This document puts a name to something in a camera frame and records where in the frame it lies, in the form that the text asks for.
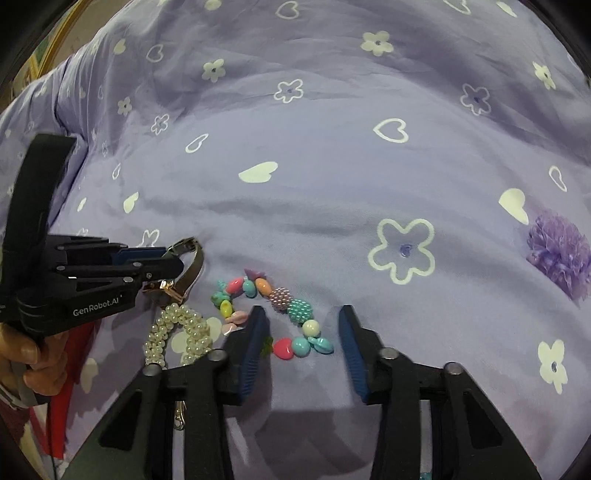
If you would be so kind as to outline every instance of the pearl bracelet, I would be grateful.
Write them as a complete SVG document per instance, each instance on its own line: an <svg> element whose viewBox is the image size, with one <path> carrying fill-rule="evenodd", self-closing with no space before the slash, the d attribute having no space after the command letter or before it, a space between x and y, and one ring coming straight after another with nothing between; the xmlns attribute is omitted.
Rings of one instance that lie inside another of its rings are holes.
<svg viewBox="0 0 591 480"><path fill-rule="evenodd" d="M162 311L152 325L148 341L144 343L146 365L158 364L162 368L166 367L166 340L176 324L181 325L188 336L186 353L181 359L182 366L192 364L211 351L213 341L209 336L209 325L203 320L203 316L186 305L179 307L177 303L173 303Z"/></svg>

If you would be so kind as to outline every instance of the colorful bead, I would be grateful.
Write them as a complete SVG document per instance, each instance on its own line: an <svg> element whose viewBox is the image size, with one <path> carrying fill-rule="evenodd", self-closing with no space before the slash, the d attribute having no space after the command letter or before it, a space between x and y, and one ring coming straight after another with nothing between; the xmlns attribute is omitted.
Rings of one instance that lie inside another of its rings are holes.
<svg viewBox="0 0 591 480"><path fill-rule="evenodd" d="M212 303L218 309L224 300L230 300L230 295L223 291L217 291L212 295Z"/></svg>
<svg viewBox="0 0 591 480"><path fill-rule="evenodd" d="M271 287L270 283L264 278L257 278L255 280L255 285L256 289L263 297L268 297L273 291L273 288Z"/></svg>
<svg viewBox="0 0 591 480"><path fill-rule="evenodd" d="M265 272L257 272L250 268L244 269L244 274L250 281L255 281L257 278L266 278Z"/></svg>
<svg viewBox="0 0 591 480"><path fill-rule="evenodd" d="M224 336L228 336L237 328L238 327L236 325L234 325L233 323L227 323L225 325L222 325L222 333Z"/></svg>
<svg viewBox="0 0 591 480"><path fill-rule="evenodd" d="M238 310L237 312L232 313L226 321L229 323L233 323L235 325L242 325L245 321L248 320L248 314L246 312L242 312Z"/></svg>
<svg viewBox="0 0 591 480"><path fill-rule="evenodd" d="M273 345L273 353L282 360L291 360L294 356L294 352L291 349L291 338L277 340L275 345Z"/></svg>
<svg viewBox="0 0 591 480"><path fill-rule="evenodd" d="M310 342L304 337L295 337L291 341L291 349L294 354L299 357L303 357L310 353Z"/></svg>
<svg viewBox="0 0 591 480"><path fill-rule="evenodd" d="M256 297L256 285L252 280L246 278L242 284L242 289L249 299Z"/></svg>
<svg viewBox="0 0 591 480"><path fill-rule="evenodd" d="M312 305L305 300L294 299L287 308L287 314L290 316L290 320L293 323L302 325L306 320L311 320L313 318Z"/></svg>
<svg viewBox="0 0 591 480"><path fill-rule="evenodd" d="M333 344L331 343L330 340L328 340L328 338L324 338L324 337L319 337L319 338L312 338L312 337L308 337L308 341L312 344L312 346L314 347L314 350L316 350L318 353L323 353L325 355L328 355L332 352L335 351L335 347L333 346Z"/></svg>
<svg viewBox="0 0 591 480"><path fill-rule="evenodd" d="M278 312L284 312L293 300L293 296L287 288L278 287L271 292L269 300L275 310Z"/></svg>
<svg viewBox="0 0 591 480"><path fill-rule="evenodd" d="M228 286L226 287L226 293L230 295L237 295L242 291L242 284L244 283L244 278L234 278Z"/></svg>
<svg viewBox="0 0 591 480"><path fill-rule="evenodd" d="M316 320L306 320L301 326L305 337L318 337L320 335L320 324Z"/></svg>
<svg viewBox="0 0 591 480"><path fill-rule="evenodd" d="M222 313L225 319L227 319L232 313L234 313L234 309L232 308L232 304L229 300L224 300L220 304L220 312Z"/></svg>

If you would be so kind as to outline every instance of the metal screw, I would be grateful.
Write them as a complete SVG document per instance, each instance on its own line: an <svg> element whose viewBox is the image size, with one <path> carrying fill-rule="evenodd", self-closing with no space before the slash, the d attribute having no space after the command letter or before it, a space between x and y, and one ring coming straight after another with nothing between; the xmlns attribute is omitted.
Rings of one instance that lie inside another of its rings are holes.
<svg viewBox="0 0 591 480"><path fill-rule="evenodd" d="M162 373L162 368L158 364L149 364L144 367L142 373L146 377L156 377Z"/></svg>
<svg viewBox="0 0 591 480"><path fill-rule="evenodd" d="M459 375L464 371L464 368L456 362L451 362L445 366L445 370L451 375Z"/></svg>
<svg viewBox="0 0 591 480"><path fill-rule="evenodd" d="M395 348L386 347L386 348L382 348L379 351L379 355L380 355L380 357L385 358L386 360L394 360L395 358L398 358L398 356L400 355L400 352L398 350L396 350Z"/></svg>
<svg viewBox="0 0 591 480"><path fill-rule="evenodd" d="M222 362L226 358L228 358L228 354L225 350L222 350L220 348L212 350L207 354L207 359L211 360L212 362Z"/></svg>

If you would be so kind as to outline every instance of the human hand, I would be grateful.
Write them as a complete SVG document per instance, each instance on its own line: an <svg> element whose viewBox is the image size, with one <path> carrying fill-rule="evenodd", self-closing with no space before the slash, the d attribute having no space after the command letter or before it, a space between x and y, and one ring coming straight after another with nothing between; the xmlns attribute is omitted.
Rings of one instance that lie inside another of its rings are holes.
<svg viewBox="0 0 591 480"><path fill-rule="evenodd" d="M6 323L0 323L0 383L17 393L17 379L10 361L31 366L23 375L25 385L41 395L57 395L66 382L67 354L64 351L68 333L44 339L41 348L28 336Z"/></svg>

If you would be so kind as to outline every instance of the red object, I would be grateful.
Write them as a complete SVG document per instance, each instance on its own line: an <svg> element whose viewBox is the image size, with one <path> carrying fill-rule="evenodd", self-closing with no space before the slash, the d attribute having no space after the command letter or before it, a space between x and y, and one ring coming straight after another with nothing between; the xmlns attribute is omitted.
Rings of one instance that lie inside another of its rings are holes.
<svg viewBox="0 0 591 480"><path fill-rule="evenodd" d="M45 427L35 415L35 411L30 409L33 431L46 455L49 455L51 451L55 458L64 458L66 422L74 383L80 383L80 372L92 346L95 337L95 327L98 328L99 325L100 321L85 323L70 330L70 336L68 337L65 348L68 354L68 364L66 366L68 378L61 392L51 399L50 415L45 422ZM51 429L51 435L47 434L47 427ZM47 441L50 436L51 449Z"/></svg>
<svg viewBox="0 0 591 480"><path fill-rule="evenodd" d="M244 278L234 278L228 286L226 287L226 293L228 295L235 295L239 291L242 290L242 284L244 283Z"/></svg>
<svg viewBox="0 0 591 480"><path fill-rule="evenodd" d="M273 345L273 353L282 360L291 360L294 358L294 352L291 349L291 338L282 338Z"/></svg>

